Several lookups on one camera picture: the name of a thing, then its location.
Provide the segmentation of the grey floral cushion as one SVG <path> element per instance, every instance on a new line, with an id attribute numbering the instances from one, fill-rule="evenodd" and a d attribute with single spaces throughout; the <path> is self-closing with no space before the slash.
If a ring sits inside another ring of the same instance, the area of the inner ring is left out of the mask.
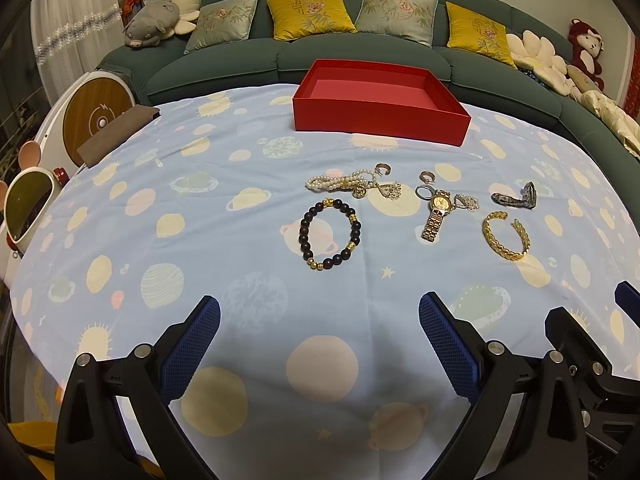
<path id="1" fill-rule="evenodd" d="M 433 44 L 438 0 L 362 0 L 356 19 L 358 32 L 370 32 Z"/>
<path id="2" fill-rule="evenodd" d="M 203 6 L 184 54 L 196 50 L 247 40 L 259 0 L 222 0 Z"/>

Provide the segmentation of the white flower shaped cushion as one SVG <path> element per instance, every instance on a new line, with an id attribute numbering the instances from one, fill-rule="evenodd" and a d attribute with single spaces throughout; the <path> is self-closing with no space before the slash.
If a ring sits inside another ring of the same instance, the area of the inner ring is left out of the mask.
<path id="1" fill-rule="evenodd" d="M 506 42 L 516 67 L 528 70 L 543 84 L 560 96 L 569 96 L 575 87 L 568 76 L 565 61 L 556 54 L 555 47 L 546 37 L 538 37 L 530 30 L 521 37 L 506 35 Z"/>

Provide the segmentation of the left grey floral cushion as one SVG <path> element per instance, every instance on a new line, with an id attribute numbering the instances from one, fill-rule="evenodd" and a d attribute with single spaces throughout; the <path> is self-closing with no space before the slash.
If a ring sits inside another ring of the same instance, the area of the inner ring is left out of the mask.
<path id="1" fill-rule="evenodd" d="M 259 0 L 222 0 L 203 6 L 184 54 L 196 50 L 247 40 Z"/>

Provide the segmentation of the gold chain bangle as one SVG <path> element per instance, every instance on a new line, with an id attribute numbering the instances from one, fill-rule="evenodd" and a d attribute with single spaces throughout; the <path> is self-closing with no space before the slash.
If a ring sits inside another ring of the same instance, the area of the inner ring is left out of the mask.
<path id="1" fill-rule="evenodd" d="M 520 261 L 532 246 L 523 223 L 512 219 L 506 211 L 491 211 L 480 229 L 488 247 L 504 260 Z"/>

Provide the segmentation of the yellow floral cushion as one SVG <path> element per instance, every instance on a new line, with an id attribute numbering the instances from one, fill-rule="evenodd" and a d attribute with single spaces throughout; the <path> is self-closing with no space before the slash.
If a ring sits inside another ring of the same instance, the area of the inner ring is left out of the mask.
<path id="1" fill-rule="evenodd" d="M 515 68 L 506 26 L 472 10 L 446 3 L 449 37 L 447 47 L 477 53 Z"/>
<path id="2" fill-rule="evenodd" d="M 343 0 L 267 0 L 273 39 L 294 41 L 330 32 L 356 32 Z"/>

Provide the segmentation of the cream satin quilt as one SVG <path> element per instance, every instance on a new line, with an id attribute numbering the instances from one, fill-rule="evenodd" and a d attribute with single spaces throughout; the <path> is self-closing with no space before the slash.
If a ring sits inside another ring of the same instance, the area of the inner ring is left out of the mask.
<path id="1" fill-rule="evenodd" d="M 600 119 L 634 158 L 640 158 L 640 126 L 599 90 L 588 90 L 578 102 Z"/>

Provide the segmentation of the gold hoop earring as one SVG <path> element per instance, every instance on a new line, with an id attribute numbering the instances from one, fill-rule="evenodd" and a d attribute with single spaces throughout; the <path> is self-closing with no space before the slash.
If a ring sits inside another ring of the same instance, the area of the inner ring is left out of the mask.
<path id="1" fill-rule="evenodd" d="M 374 171 L 379 176 L 389 176 L 392 172 L 390 165 L 383 164 L 382 162 L 374 167 Z"/>
<path id="2" fill-rule="evenodd" d="M 419 178 L 424 184 L 432 184 L 436 180 L 435 175 L 431 171 L 422 171 Z"/>

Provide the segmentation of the round wooden white device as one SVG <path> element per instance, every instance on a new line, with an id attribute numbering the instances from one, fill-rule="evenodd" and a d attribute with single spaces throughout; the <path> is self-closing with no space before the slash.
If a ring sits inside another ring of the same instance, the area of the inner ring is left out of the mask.
<path id="1" fill-rule="evenodd" d="M 104 70 L 83 74 L 53 104 L 35 136 L 40 166 L 73 176 L 84 163 L 78 148 L 134 104 L 119 76 Z"/>

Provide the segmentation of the silver filigree drop earring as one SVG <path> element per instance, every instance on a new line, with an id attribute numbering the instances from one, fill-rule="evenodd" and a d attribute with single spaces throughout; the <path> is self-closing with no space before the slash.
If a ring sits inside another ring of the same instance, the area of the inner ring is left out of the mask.
<path id="1" fill-rule="evenodd" d="M 398 200 L 401 196 L 402 185 L 399 182 L 376 182 L 374 187 L 386 200 Z"/>
<path id="2" fill-rule="evenodd" d="M 474 196 L 456 194 L 454 196 L 454 209 L 462 209 L 468 211 L 476 211 L 480 209 L 480 202 Z"/>

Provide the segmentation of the gold wrist watch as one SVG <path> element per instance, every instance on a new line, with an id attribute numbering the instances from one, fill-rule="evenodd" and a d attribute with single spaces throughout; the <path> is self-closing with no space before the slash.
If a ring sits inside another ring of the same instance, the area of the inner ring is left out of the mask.
<path id="1" fill-rule="evenodd" d="M 427 200 L 428 209 L 430 214 L 426 220 L 425 226 L 422 231 L 422 238 L 430 243 L 433 243 L 437 237 L 442 222 L 454 209 L 451 195 L 445 191 L 435 191 Z"/>

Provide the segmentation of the right grey floral cushion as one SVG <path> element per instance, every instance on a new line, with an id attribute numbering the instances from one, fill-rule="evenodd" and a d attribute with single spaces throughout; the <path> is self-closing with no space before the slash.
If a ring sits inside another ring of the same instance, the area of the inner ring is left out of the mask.
<path id="1" fill-rule="evenodd" d="M 433 44 L 438 0 L 362 0 L 356 19 L 358 32 L 370 32 Z"/>

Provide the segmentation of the red jewelry tray box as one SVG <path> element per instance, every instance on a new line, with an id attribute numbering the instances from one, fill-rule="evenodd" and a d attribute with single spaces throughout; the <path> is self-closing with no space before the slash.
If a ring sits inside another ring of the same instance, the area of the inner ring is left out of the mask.
<path id="1" fill-rule="evenodd" d="M 471 116 L 424 68 L 314 61 L 293 96 L 298 131 L 374 134 L 460 146 Z"/>

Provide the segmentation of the red monkey plush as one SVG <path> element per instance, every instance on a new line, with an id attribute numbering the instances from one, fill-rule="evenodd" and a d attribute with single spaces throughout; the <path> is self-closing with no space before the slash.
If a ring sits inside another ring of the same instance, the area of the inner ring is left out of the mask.
<path id="1" fill-rule="evenodd" d="M 602 36 L 597 29 L 586 22 L 573 18 L 567 39 L 573 46 L 572 64 L 589 77 L 600 90 L 603 90 L 602 66 L 598 61 L 603 51 Z"/>

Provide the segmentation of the grey plush animal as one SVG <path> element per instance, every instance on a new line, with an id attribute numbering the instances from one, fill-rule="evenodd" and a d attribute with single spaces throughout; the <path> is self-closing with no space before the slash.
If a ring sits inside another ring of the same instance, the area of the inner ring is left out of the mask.
<path id="1" fill-rule="evenodd" d="M 172 0 L 152 1 L 126 25 L 124 43 L 131 49 L 156 47 L 175 35 L 179 18 L 179 7 Z"/>

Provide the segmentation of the dark green sofa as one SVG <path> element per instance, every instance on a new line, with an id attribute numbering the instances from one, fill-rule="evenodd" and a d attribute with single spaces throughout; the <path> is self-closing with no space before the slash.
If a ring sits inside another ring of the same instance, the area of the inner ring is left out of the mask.
<path id="1" fill-rule="evenodd" d="M 221 0 L 202 0 L 211 4 Z M 343 0 L 357 16 L 362 0 Z M 545 128 L 582 148 L 597 164 L 632 218 L 639 215 L 639 162 L 610 129 L 568 96 L 558 96 L 518 70 L 477 53 L 447 48 L 447 2 L 506 26 L 548 38 L 562 58 L 570 42 L 525 12 L 499 0 L 438 0 L 431 47 L 373 32 L 329 32 L 292 42 L 273 37 L 267 0 L 259 0 L 247 39 L 187 54 L 186 40 L 157 47 L 119 47 L 104 56 L 102 70 L 122 77 L 141 104 L 162 104 L 236 87 L 298 84 L 318 58 L 385 62 L 426 68 L 462 103 L 507 114 Z"/>

